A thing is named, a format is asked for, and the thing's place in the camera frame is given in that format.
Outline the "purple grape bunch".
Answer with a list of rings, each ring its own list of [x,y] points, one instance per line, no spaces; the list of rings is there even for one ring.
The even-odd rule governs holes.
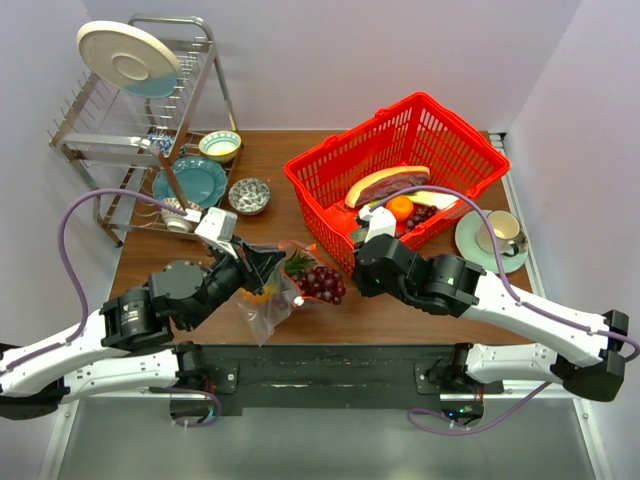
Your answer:
[[[412,214],[407,220],[401,222],[396,228],[396,236],[401,237],[410,233],[418,226],[424,224],[439,212],[439,209],[433,205],[418,205],[414,208]]]
[[[346,295],[342,274],[328,266],[307,267],[292,280],[303,301],[340,305]]]

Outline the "clear zip top bag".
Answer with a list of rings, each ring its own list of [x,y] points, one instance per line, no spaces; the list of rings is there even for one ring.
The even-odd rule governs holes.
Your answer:
[[[340,271],[323,258],[318,246],[293,240],[278,243],[285,253],[261,294],[241,289],[236,302],[257,344],[263,345],[276,327],[303,307],[339,305],[346,295]]]

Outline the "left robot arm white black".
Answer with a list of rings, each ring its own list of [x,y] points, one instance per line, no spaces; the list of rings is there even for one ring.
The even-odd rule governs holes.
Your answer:
[[[196,329],[241,289],[263,293],[284,257],[234,240],[211,265],[173,261],[76,326],[29,346],[2,345],[2,418],[39,418],[85,396],[135,388],[212,398],[202,348],[171,345],[173,332]]]

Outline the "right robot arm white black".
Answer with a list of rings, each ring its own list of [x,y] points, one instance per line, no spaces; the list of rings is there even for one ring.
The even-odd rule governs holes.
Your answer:
[[[353,279],[364,297],[388,294],[435,316],[463,317],[509,330],[526,345],[472,344],[445,369],[459,393],[503,380],[556,383],[569,393],[611,402],[625,377],[627,315],[574,310],[511,286],[455,255],[423,258],[389,235],[357,245]]]

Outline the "small toy pineapple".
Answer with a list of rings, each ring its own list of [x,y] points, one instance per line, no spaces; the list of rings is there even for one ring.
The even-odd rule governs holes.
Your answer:
[[[249,305],[269,304],[279,301],[284,305],[301,307],[302,300],[292,277],[307,267],[317,266],[317,260],[308,252],[296,249],[286,257],[273,272],[265,285],[264,293],[255,295],[246,289],[240,290],[240,299]]]

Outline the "orange fruit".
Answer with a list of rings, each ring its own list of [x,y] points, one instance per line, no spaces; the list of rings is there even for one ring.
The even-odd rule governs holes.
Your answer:
[[[385,208],[391,212],[397,222],[405,222],[414,211],[413,201],[406,195],[400,195],[389,200]]]

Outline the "red plastic shopping basket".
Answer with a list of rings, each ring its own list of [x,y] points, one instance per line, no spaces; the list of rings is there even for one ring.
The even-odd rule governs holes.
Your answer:
[[[365,122],[326,138],[288,161],[303,219],[346,272],[354,269],[357,212],[345,205],[351,187],[385,168],[418,165],[429,182],[479,198],[510,169],[509,160],[455,112],[423,92],[382,108]]]

